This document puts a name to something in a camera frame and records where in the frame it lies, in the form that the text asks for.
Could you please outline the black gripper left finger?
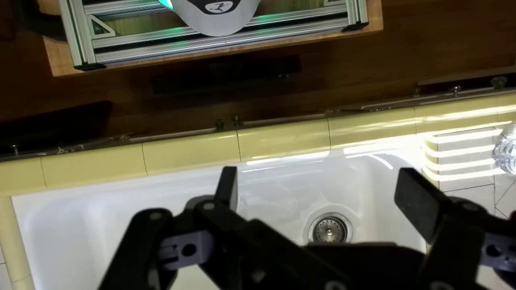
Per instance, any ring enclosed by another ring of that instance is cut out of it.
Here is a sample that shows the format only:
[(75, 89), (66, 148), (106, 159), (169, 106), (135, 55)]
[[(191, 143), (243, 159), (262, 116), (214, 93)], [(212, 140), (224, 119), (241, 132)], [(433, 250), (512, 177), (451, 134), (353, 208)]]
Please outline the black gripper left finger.
[(214, 200), (225, 205), (230, 209), (237, 208), (238, 190), (237, 190), (237, 168), (224, 166), (214, 192)]

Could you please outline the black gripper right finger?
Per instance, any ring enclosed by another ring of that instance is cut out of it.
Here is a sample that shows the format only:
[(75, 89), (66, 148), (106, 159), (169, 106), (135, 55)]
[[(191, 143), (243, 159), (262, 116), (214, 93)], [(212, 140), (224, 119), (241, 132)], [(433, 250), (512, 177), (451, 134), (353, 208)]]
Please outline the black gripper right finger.
[(453, 203), (412, 168), (398, 171), (395, 205), (430, 245), (430, 251), (446, 253), (453, 243)]

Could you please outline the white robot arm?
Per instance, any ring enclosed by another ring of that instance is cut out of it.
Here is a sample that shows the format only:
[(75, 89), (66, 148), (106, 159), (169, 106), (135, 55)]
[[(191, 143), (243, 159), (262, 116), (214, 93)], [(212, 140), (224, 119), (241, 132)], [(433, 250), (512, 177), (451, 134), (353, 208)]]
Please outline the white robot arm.
[[(222, 37), (241, 31), (254, 16), (261, 0), (167, 0), (172, 11), (193, 31)], [(345, 243), (348, 227), (341, 217), (317, 217), (309, 242), (319, 245)]]

